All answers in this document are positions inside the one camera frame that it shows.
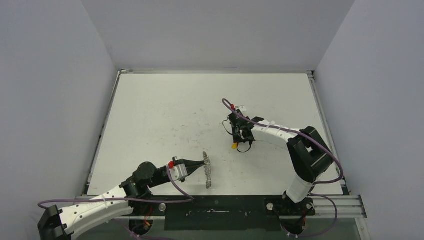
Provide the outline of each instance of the white tabletop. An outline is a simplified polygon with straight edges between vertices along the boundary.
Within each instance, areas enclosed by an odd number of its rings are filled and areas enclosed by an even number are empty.
[[[169,73],[122,74],[95,160],[88,195],[125,181],[143,162],[158,168],[177,156],[202,160],[207,152],[212,187],[203,169],[178,182],[191,195],[281,195],[295,176],[288,151],[254,142],[247,153],[233,150],[222,121],[222,102],[244,105],[251,118],[290,128],[315,127],[326,143],[323,123],[306,74]],[[240,145],[240,150],[247,146]],[[320,177],[338,176],[334,164]],[[171,184],[154,195],[179,195]],[[318,185],[317,194],[342,194],[339,183]]]

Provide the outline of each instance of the white wall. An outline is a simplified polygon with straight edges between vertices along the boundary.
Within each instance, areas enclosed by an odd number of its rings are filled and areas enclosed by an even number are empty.
[[[354,0],[82,0],[119,69],[313,70]]]
[[[423,239],[424,1],[356,0],[315,72],[373,239]]]
[[[81,194],[116,70],[79,0],[0,1],[0,239]]]

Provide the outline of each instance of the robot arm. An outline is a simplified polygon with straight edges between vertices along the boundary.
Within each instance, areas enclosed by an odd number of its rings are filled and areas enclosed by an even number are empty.
[[[168,164],[171,178],[181,182],[204,165],[204,161],[178,160],[176,157]],[[124,199],[148,199],[152,196],[150,188],[170,181],[167,166],[156,168],[151,162],[143,162],[126,181],[90,199],[99,202],[80,203],[60,209],[56,205],[47,208],[38,223],[41,240],[76,239],[100,224],[129,215],[136,205]]]
[[[248,118],[247,109],[244,106],[232,107],[239,115]],[[308,196],[317,178],[333,164],[333,159],[307,138],[281,130],[284,128],[301,132],[329,150],[318,131],[311,126],[305,129],[287,128],[261,117],[254,117],[251,121],[259,124],[256,125],[242,119],[234,112],[228,116],[228,119],[231,123],[234,144],[252,145],[254,141],[262,141],[289,151],[296,176],[283,197],[288,197],[294,204],[300,203]]]

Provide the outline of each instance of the purple cable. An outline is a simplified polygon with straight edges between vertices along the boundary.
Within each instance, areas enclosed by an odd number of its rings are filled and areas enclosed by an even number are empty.
[[[186,200],[147,200],[147,199],[137,199],[137,198],[130,198],[130,197],[115,197],[115,198],[105,198],[105,199],[51,199],[51,200],[45,200],[39,202],[37,205],[42,209],[47,209],[48,207],[43,206],[43,204],[50,204],[50,203],[98,203],[98,202],[104,202],[104,201],[133,201],[133,202],[142,202],[142,203],[148,203],[148,204],[182,204],[182,203],[189,203],[193,202],[193,199],[186,199]]]
[[[261,124],[261,123],[258,123],[258,122],[254,122],[254,121],[252,121],[252,120],[250,120],[250,119],[242,116],[241,114],[239,114],[236,110],[234,110],[234,109],[231,108],[231,102],[228,101],[227,99],[223,98],[222,99],[222,103],[224,104],[224,106],[227,109],[229,109],[232,113],[234,113],[235,115],[237,115],[239,118],[241,118],[241,119],[243,119],[243,120],[245,120],[245,121],[247,121],[247,122],[249,122],[251,124],[254,124],[254,125],[258,125],[260,127],[263,127],[263,128],[267,128],[268,127],[268,125]],[[333,161],[337,165],[338,169],[340,170],[340,176],[338,178],[333,179],[333,180],[330,180],[330,181],[317,181],[317,182],[314,183],[315,185],[316,184],[333,184],[333,183],[336,183],[336,182],[340,181],[343,178],[343,176],[345,175],[345,173],[343,172],[342,165],[340,164],[339,160],[329,150],[327,150],[327,148],[325,148],[323,145],[321,145],[320,143],[318,143],[317,141],[315,141],[312,137],[304,134],[303,132],[292,130],[292,129],[287,129],[287,128],[284,128],[284,127],[273,126],[273,125],[271,125],[269,127],[272,128],[272,129],[283,130],[284,132],[288,132],[288,133],[298,134],[298,135],[300,135],[300,136],[308,139],[309,141],[311,141],[313,144],[315,144],[318,148],[322,149],[326,154],[328,154],[333,159]]]
[[[178,192],[182,193],[184,196],[186,196],[187,198],[189,198],[188,200],[190,200],[189,202],[192,202],[195,198],[190,196],[188,193],[186,193],[185,191],[183,191],[176,183],[175,181],[172,179],[171,177],[171,172],[170,172],[170,166],[166,165],[166,173],[168,174],[168,178],[169,180],[171,180],[172,185],[178,190]]]
[[[323,235],[326,232],[330,231],[330,229],[332,229],[334,227],[334,225],[336,225],[336,222],[337,222],[337,216],[338,216],[337,206],[336,206],[336,203],[333,200],[331,200],[329,197],[327,197],[325,195],[321,195],[321,194],[310,193],[309,195],[316,196],[316,197],[321,197],[321,198],[325,198],[328,201],[330,201],[332,203],[332,205],[334,206],[335,217],[334,217],[334,221],[332,222],[332,224],[329,227],[327,227],[327,229],[325,229],[324,231],[317,232],[317,233],[312,233],[312,234],[306,234],[306,235],[298,235],[299,238],[309,238],[309,237],[316,237],[316,236]]]
[[[37,205],[42,209],[47,209],[46,206],[43,206],[43,204],[50,204],[50,203],[98,203],[98,202],[104,202],[104,201],[133,201],[133,202],[142,202],[142,203],[148,203],[148,204],[182,204],[182,203],[190,203],[193,202],[195,199],[194,197],[190,196],[188,193],[183,191],[172,179],[170,167],[166,166],[166,173],[168,174],[168,178],[172,185],[184,196],[188,197],[189,199],[185,200],[147,200],[147,199],[137,199],[137,198],[130,198],[130,197],[115,197],[115,198],[105,198],[105,199],[51,199],[51,200],[45,200],[39,202]]]

